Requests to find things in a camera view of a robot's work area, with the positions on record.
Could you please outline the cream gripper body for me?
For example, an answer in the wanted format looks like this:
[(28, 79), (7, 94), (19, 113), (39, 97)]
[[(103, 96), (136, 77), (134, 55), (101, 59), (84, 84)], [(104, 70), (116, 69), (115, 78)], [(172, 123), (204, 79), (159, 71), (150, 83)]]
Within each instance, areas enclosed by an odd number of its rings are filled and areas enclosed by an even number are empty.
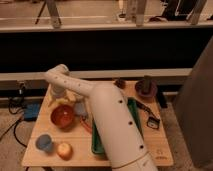
[(74, 103), (76, 101), (76, 98), (74, 96), (69, 97), (67, 91), (63, 91), (62, 93), (56, 93), (51, 91), (51, 100), (50, 103), (59, 103), (59, 104), (68, 104), (68, 103)]

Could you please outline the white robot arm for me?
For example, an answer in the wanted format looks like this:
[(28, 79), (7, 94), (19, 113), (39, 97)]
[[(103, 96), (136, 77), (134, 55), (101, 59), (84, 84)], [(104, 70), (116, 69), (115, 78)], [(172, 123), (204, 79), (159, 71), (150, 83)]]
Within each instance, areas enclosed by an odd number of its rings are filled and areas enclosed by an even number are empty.
[(67, 75), (60, 64), (45, 72), (50, 84), (89, 98), (90, 109), (112, 171), (158, 171), (121, 90), (110, 82)]

